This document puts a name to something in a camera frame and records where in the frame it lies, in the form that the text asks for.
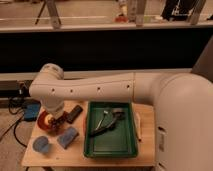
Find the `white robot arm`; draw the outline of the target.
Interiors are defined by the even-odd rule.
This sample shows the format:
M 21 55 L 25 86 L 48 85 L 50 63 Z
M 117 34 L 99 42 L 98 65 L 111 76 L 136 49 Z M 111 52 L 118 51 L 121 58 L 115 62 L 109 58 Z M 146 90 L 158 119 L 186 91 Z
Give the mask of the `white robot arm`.
M 29 89 L 52 114 L 66 100 L 149 104 L 155 113 L 156 171 L 213 171 L 213 82 L 193 73 L 127 73 L 65 80 L 46 64 Z

